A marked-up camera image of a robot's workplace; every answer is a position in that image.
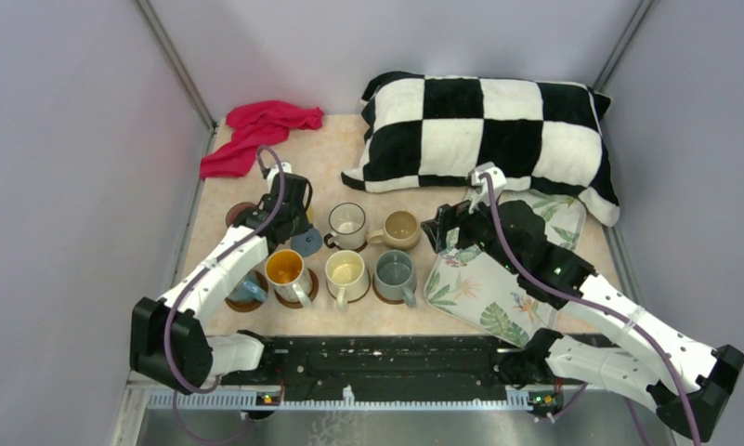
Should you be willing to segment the dark walnut wooden coaster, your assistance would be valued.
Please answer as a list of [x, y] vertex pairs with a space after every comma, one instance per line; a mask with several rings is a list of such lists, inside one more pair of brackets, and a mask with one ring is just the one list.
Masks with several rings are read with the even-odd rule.
[[355, 248], [355, 249], [348, 249], [348, 248], [343, 248], [343, 247], [341, 247], [341, 246], [340, 246], [340, 245], [338, 245], [338, 244], [337, 244], [337, 245], [336, 245], [336, 246], [335, 246], [334, 248], [335, 248], [335, 249], [338, 249], [338, 250], [340, 250], [340, 251], [341, 251], [341, 250], [349, 250], [349, 251], [353, 251], [353, 252], [356, 252], [356, 253], [360, 253], [360, 252], [362, 252], [362, 251], [363, 251], [363, 250], [364, 250], [364, 249], [365, 249], [365, 248], [366, 248], [367, 246], [368, 246], [368, 243], [364, 242], [364, 244], [362, 244], [362, 245], [361, 245], [360, 247], [358, 247], [358, 248]]

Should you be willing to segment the white dark-rimmed mug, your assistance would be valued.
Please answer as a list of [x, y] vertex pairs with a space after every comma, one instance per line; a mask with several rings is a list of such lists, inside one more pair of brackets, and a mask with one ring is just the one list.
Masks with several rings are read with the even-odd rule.
[[331, 249], [337, 244], [348, 249], [358, 248], [366, 242], [367, 223], [367, 215], [359, 204], [340, 203], [329, 213], [330, 230], [323, 236], [323, 243]]

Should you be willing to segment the pink mug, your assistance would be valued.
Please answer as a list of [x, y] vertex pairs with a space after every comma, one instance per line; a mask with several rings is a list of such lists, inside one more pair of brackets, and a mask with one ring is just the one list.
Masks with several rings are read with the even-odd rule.
[[241, 202], [233, 205], [225, 216], [225, 223], [228, 228], [245, 226], [245, 222], [251, 216], [257, 207], [254, 203]]

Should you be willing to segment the orange cup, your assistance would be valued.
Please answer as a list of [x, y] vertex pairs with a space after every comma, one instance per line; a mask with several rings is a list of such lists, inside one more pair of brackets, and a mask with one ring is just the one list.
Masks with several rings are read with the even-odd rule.
[[294, 250], [284, 249], [268, 257], [264, 266], [265, 276], [271, 284], [273, 281], [287, 283], [296, 279], [300, 271], [307, 268], [304, 258]]

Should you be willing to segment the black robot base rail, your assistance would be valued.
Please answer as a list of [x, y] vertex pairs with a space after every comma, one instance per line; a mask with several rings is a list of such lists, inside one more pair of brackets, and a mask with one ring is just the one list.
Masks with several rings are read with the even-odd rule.
[[287, 401], [504, 400], [526, 386], [555, 389], [544, 364], [488, 335], [275, 336], [252, 371], [225, 386], [275, 386]]

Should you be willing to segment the cream ceramic mug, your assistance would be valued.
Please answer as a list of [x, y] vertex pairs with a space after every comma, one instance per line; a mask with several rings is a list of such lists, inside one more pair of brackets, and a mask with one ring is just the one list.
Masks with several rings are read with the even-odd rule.
[[371, 282], [371, 275], [362, 256], [356, 252], [342, 250], [332, 254], [325, 265], [327, 285], [337, 293], [337, 307], [348, 308], [346, 299], [362, 294]]

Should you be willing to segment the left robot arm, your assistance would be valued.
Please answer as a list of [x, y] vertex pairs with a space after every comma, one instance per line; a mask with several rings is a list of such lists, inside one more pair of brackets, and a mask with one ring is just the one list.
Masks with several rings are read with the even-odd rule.
[[254, 384], [275, 373], [275, 359], [248, 331], [205, 334], [203, 326], [238, 284], [274, 250], [311, 229], [313, 189], [293, 173], [268, 173], [268, 193], [243, 208], [216, 248], [185, 279], [158, 298], [141, 298], [131, 316], [132, 371], [185, 395], [202, 392], [211, 376], [241, 372]]

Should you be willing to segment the beige ceramic mug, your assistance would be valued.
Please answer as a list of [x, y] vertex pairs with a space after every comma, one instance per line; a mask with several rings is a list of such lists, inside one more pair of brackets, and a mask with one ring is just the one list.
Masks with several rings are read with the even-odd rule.
[[416, 216], [408, 211], [399, 210], [389, 214], [379, 230], [369, 232], [366, 242], [382, 244], [387, 248], [410, 251], [422, 238], [422, 230]]

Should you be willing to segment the grey ceramic mug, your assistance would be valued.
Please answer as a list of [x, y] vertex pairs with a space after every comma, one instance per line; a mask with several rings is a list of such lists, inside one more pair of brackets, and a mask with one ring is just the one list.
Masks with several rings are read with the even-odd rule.
[[380, 255], [374, 267], [373, 283], [384, 297], [403, 299], [408, 308], [416, 306], [416, 269], [407, 253], [389, 250]]

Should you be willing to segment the blue-grey apple coaster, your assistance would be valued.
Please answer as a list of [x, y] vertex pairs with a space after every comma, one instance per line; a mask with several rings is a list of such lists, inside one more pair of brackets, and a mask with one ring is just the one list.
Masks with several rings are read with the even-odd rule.
[[315, 255], [322, 245], [323, 239], [316, 227], [311, 227], [290, 240], [290, 248], [303, 258]]

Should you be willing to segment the amber wooden coaster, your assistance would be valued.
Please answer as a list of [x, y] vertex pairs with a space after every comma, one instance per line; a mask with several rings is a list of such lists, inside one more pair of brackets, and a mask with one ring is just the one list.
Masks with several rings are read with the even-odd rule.
[[273, 281], [276, 298], [287, 308], [307, 308], [312, 305], [319, 291], [319, 280], [310, 268], [300, 271], [296, 279], [287, 283]]
[[405, 300], [403, 300], [403, 299], [395, 299], [395, 300], [391, 300], [391, 299], [388, 299], [388, 298], [384, 297], [383, 295], [381, 295], [381, 294], [380, 294], [380, 293], [378, 292], [377, 288], [376, 288], [376, 287], [374, 286], [374, 283], [372, 283], [372, 291], [373, 291], [374, 295], [375, 295], [375, 296], [376, 296], [376, 297], [377, 297], [377, 298], [378, 298], [378, 299], [379, 299], [380, 301], [382, 301], [383, 303], [385, 303], [385, 304], [387, 304], [387, 305], [405, 305], [405, 304], [406, 304]]
[[[331, 287], [332, 287], [332, 285], [331, 285], [330, 283], [329, 283], [329, 285], [330, 285], [330, 286], [329, 286], [329, 289], [328, 289], [328, 293], [329, 293], [329, 295], [330, 295], [330, 296], [331, 296], [331, 297], [332, 297], [332, 298], [333, 298], [334, 300], [337, 300], [337, 299], [338, 299], [338, 297], [337, 297], [337, 293], [338, 293], [338, 292], [336, 292], [336, 293], [335, 293], [335, 292], [333, 291], [333, 289], [331, 288]], [[354, 298], [349, 298], [349, 297], [348, 297], [348, 298], [346, 299], [346, 303], [347, 303], [348, 305], [350, 305], [350, 304], [353, 304], [353, 303], [355, 303], [355, 302], [358, 302], [358, 301], [360, 301], [360, 300], [361, 300], [362, 298], [364, 298], [364, 297], [365, 297], [365, 296], [366, 296], [366, 295], [367, 295], [367, 294], [368, 294], [368, 293], [370, 292], [370, 290], [371, 290], [371, 289], [372, 289], [372, 282], [370, 282], [370, 283], [368, 284], [368, 286], [367, 286], [366, 290], [365, 290], [365, 291], [364, 291], [364, 292], [363, 292], [362, 294], [359, 294], [359, 295], [355, 296]]]

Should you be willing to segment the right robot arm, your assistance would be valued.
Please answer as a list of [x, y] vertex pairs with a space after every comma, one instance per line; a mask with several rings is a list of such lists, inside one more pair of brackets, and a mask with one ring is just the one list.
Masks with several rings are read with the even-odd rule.
[[635, 304], [589, 262], [550, 242], [544, 220], [522, 201], [443, 204], [420, 226], [435, 252], [479, 249], [527, 295], [593, 325], [621, 349], [541, 328], [520, 352], [512, 382], [579, 380], [638, 402], [688, 439], [711, 439], [744, 366], [742, 351], [696, 341]]

